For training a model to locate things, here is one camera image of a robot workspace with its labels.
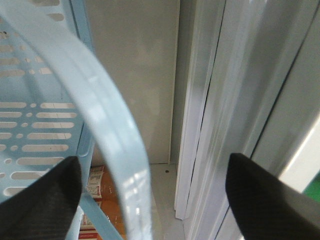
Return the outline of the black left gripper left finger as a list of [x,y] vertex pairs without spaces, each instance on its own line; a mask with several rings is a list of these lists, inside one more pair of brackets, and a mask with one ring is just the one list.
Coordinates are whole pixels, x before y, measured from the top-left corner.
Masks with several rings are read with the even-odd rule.
[[69,156],[0,204],[0,238],[64,240],[81,194],[81,165],[76,156]]

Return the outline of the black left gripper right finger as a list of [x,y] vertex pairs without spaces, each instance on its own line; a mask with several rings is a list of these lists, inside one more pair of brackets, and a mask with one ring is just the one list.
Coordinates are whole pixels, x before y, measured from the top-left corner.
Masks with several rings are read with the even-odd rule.
[[320,238],[320,204],[241,153],[229,157],[225,191],[246,240]]

